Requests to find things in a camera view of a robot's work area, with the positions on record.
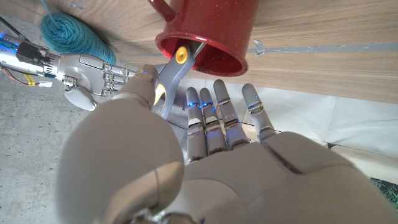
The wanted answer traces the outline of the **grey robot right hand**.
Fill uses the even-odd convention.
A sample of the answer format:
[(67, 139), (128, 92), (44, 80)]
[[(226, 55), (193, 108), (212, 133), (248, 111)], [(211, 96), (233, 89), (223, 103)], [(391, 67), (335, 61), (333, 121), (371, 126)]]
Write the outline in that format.
[(109, 97), (119, 91), (136, 72), (111, 65), (87, 54), (60, 54), (54, 61), (56, 77), (67, 87), (65, 97), (73, 105), (93, 111), (95, 95)]

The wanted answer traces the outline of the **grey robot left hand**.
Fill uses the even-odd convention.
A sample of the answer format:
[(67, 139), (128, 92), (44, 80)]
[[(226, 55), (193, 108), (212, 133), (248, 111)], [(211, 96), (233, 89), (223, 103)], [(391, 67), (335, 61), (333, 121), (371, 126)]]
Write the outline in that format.
[(188, 111), (192, 158), (151, 111), (158, 73), (145, 65), (71, 133), (56, 184), (62, 223), (396, 223), (397, 211), (354, 164), (316, 142), (276, 132), (255, 88), (242, 88), (249, 142), (221, 80), (224, 129), (211, 108)]

